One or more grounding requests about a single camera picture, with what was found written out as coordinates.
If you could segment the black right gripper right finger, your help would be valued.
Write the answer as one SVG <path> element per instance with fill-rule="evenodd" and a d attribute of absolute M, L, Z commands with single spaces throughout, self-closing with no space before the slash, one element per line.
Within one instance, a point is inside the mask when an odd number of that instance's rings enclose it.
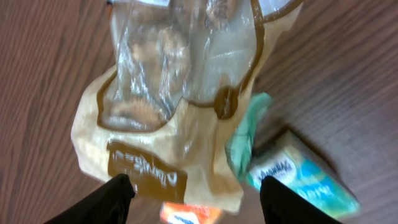
<path fill-rule="evenodd" d="M 262 180 L 259 195 L 266 224 L 341 224 L 272 176 Z"/>

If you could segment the small teal white pack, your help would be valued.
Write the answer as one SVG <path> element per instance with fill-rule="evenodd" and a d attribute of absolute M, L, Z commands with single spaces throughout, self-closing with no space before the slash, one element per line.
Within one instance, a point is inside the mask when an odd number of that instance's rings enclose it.
<path fill-rule="evenodd" d="M 360 204 L 332 168 L 291 131 L 274 140 L 252 161 L 246 183 L 259 190 L 272 176 L 335 219 L 359 212 Z"/>

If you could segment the teal tissue pack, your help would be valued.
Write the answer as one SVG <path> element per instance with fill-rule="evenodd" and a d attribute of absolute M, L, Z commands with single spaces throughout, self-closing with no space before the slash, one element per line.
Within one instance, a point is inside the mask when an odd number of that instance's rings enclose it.
<path fill-rule="evenodd" d="M 239 182 L 244 180 L 252 158 L 257 123 L 264 117 L 272 101 L 267 93 L 253 95 L 239 126 L 225 145 L 228 165 Z"/>

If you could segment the brown clear snack bag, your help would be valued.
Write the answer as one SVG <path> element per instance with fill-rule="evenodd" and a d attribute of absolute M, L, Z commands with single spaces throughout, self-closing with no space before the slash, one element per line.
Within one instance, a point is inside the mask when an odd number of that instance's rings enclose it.
<path fill-rule="evenodd" d="M 225 147 L 303 1 L 109 1 L 116 63 L 84 91 L 80 170 L 163 202 L 239 211 Z"/>

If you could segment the small orange box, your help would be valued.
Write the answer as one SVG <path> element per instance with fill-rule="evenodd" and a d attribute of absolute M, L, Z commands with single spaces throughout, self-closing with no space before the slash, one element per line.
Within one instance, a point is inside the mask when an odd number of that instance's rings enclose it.
<path fill-rule="evenodd" d="M 160 219 L 168 224 L 215 224 L 222 215 L 219 208 L 170 202 L 164 202 L 160 210 Z"/>

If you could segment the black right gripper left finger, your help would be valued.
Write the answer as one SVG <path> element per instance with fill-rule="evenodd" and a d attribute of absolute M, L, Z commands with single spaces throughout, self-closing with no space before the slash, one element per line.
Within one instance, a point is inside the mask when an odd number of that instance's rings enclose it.
<path fill-rule="evenodd" d="M 126 174 L 118 174 L 45 224 L 126 224 L 135 192 Z"/>

